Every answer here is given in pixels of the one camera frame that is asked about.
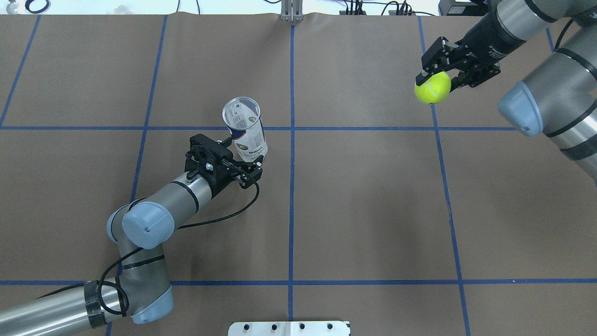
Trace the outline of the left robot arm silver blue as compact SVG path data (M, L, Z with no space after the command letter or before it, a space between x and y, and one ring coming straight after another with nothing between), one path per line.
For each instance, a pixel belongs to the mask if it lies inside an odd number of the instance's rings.
M136 324L156 321L173 310L163 243L227 187L257 185L263 156L252 162L207 159L187 153L185 172L147 198L115 211L106 224L119 258L98 280L60 288L36 300L2 310L3 336L67 336L99 329L122 317Z

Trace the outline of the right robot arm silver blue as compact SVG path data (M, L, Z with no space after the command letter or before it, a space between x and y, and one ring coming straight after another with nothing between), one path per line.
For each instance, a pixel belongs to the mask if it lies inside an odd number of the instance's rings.
M421 90L437 78L452 92L500 72L499 62L561 18L579 30L501 98L498 110L526 136L542 133L596 178L596 2L489 0L488 13L457 42L440 36L422 55Z

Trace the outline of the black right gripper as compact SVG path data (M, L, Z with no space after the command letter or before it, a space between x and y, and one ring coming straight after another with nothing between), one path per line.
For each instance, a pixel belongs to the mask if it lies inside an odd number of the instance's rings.
M459 70L451 79L450 91L477 87L497 76L500 61L526 42L510 32L497 13L487 13L459 43L440 36L428 47L421 57L422 70L416 76L416 85L423 85L440 72Z

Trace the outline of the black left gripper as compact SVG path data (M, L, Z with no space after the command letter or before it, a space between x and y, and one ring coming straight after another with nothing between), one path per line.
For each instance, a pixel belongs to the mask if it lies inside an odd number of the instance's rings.
M249 189L262 178L263 156L258 156L254 161L237 161L234 154L217 156L201 154L201 176L211 189L211 199L215 198L222 190L226 189L235 179L241 189Z

